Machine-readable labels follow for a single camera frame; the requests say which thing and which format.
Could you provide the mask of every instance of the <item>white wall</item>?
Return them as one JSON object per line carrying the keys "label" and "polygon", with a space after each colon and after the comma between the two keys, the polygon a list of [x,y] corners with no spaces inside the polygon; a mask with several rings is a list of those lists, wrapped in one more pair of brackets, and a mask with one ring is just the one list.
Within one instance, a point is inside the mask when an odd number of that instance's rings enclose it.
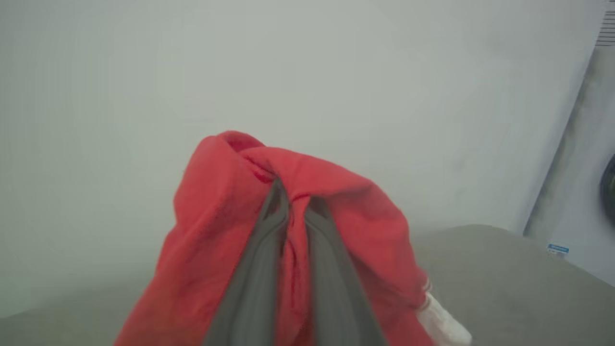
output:
{"label": "white wall", "polygon": [[600,0],[0,2],[0,316],[151,270],[226,129],[379,183],[413,230],[520,231]]}
{"label": "white wall", "polygon": [[599,198],[615,155],[615,46],[596,47],[562,151],[529,224],[540,246],[569,248],[566,260],[615,286],[615,227]]}

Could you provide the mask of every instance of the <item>red cloth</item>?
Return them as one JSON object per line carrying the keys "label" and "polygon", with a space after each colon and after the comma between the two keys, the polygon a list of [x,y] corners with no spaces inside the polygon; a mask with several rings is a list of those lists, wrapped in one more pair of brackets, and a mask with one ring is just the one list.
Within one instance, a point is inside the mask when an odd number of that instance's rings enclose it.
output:
{"label": "red cloth", "polygon": [[201,344],[275,176],[292,204],[276,345],[314,344],[303,222],[310,196],[327,200],[390,345],[431,345],[416,318],[427,278],[406,219],[382,190],[333,163],[225,132],[203,139],[192,155],[175,195],[177,224],[116,346]]}

